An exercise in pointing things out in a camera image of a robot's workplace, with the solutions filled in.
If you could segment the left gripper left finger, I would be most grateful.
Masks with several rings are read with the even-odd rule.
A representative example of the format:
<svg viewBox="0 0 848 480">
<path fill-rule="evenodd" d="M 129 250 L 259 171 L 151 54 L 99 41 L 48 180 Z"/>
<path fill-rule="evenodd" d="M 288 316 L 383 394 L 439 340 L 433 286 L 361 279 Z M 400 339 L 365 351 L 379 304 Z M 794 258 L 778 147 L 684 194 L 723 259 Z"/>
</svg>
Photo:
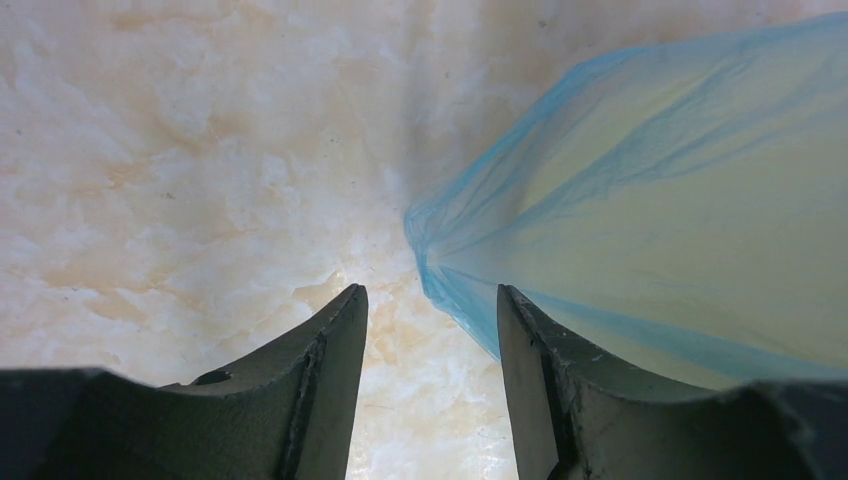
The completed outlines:
<svg viewBox="0 0 848 480">
<path fill-rule="evenodd" d="M 367 332 L 353 284 L 189 384 L 102 368 L 1 373 L 5 479 L 341 479 Z"/>
</svg>

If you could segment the blue plastic trash bag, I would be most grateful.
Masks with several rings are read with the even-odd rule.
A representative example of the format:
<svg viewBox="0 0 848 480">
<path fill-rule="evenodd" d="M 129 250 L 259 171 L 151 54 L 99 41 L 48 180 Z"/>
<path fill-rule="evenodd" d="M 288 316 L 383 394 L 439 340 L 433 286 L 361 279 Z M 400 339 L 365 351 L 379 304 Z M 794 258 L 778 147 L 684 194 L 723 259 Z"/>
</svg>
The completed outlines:
<svg viewBox="0 0 848 480">
<path fill-rule="evenodd" d="M 511 285 L 686 383 L 845 378 L 847 16 L 579 64 L 405 233 L 491 353 Z"/>
</svg>

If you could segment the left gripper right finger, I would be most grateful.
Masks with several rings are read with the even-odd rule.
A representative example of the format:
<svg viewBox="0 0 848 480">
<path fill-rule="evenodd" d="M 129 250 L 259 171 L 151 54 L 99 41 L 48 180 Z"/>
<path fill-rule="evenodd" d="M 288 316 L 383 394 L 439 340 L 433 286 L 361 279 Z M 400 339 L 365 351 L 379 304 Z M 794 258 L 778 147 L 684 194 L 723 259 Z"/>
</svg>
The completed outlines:
<svg viewBox="0 0 848 480">
<path fill-rule="evenodd" d="M 523 479 L 843 479 L 847 385 L 711 391 L 641 369 L 500 286 L 497 328 Z"/>
</svg>

